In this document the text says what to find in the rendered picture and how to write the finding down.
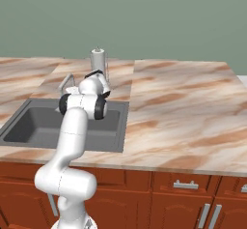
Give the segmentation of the brown drawer front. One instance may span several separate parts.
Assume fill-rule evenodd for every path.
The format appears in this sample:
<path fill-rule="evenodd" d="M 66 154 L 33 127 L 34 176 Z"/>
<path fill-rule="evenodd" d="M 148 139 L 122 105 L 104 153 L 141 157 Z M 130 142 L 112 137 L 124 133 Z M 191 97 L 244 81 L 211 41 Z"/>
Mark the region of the brown drawer front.
<path fill-rule="evenodd" d="M 181 183 L 190 183 L 191 181 L 194 181 L 199 185 L 199 188 L 174 188 L 173 184 L 176 180 L 179 180 Z M 219 182 L 219 176 L 155 172 L 153 174 L 152 190 L 157 193 L 181 193 L 212 196 L 216 192 Z"/>
<path fill-rule="evenodd" d="M 244 185 L 247 185 L 247 178 L 223 177 L 216 195 L 224 198 L 247 199 L 247 193 L 241 192 Z"/>

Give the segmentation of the grey sink tap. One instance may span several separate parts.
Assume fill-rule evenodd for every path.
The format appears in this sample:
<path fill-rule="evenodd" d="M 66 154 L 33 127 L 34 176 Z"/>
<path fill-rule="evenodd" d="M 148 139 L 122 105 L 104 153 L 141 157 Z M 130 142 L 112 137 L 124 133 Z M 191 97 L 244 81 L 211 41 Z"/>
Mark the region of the grey sink tap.
<path fill-rule="evenodd" d="M 69 81 L 71 81 L 71 86 L 66 88 L 66 85 Z M 64 80 L 60 83 L 58 90 L 61 95 L 63 95 L 64 93 L 68 93 L 68 94 L 78 94 L 79 93 L 78 87 L 75 85 L 75 80 L 74 80 L 72 73 L 69 73 L 64 78 Z"/>

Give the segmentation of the brown cupboard door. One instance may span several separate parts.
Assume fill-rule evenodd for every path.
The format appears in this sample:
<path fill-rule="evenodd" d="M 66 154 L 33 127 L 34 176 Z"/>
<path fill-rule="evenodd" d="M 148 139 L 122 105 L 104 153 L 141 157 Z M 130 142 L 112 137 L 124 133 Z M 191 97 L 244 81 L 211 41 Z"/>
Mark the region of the brown cupboard door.
<path fill-rule="evenodd" d="M 155 193 L 150 229 L 198 229 L 204 204 L 211 201 L 206 196 Z"/>
<path fill-rule="evenodd" d="M 97 229 L 150 228 L 149 191 L 98 189 L 85 207 Z"/>
<path fill-rule="evenodd" d="M 215 206 L 222 205 L 214 229 L 247 229 L 247 200 L 215 198 L 208 216 L 206 229 L 211 221 Z"/>
<path fill-rule="evenodd" d="M 51 229 L 57 215 L 33 184 L 0 181 L 0 229 Z"/>

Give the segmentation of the grey kitchen sink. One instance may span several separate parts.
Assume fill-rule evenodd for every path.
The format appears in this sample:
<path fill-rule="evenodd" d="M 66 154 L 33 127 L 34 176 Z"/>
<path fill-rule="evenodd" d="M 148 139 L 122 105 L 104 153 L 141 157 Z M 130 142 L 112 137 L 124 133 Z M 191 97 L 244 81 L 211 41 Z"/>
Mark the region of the grey kitchen sink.
<path fill-rule="evenodd" d="M 63 116 L 58 99 L 28 99 L 0 128 L 0 146 L 55 149 Z M 122 153 L 128 101 L 107 102 L 103 120 L 88 122 L 86 151 Z"/>

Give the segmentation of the brown panel under sink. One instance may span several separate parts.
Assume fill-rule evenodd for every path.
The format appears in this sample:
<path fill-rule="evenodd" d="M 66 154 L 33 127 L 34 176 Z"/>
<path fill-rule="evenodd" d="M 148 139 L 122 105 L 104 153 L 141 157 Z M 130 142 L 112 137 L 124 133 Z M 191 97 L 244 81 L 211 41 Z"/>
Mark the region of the brown panel under sink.
<path fill-rule="evenodd" d="M 0 177 L 16 180 L 33 181 L 41 164 L 0 161 Z M 74 166 L 96 176 L 97 186 L 101 189 L 148 191 L 151 187 L 151 172 L 92 168 Z"/>

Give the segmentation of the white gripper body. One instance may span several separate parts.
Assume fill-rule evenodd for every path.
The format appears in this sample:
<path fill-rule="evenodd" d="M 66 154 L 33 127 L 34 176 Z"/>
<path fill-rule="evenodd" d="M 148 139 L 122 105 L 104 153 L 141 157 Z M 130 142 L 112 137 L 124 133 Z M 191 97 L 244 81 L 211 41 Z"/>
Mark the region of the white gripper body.
<path fill-rule="evenodd" d="M 101 82 L 102 84 L 102 88 L 103 88 L 103 91 L 102 91 L 102 95 L 104 97 L 109 97 L 110 96 L 110 93 L 111 93 L 111 90 L 110 90 L 110 86 L 105 78 L 105 76 L 102 74 L 102 73 L 99 73 L 97 75 L 99 81 Z"/>

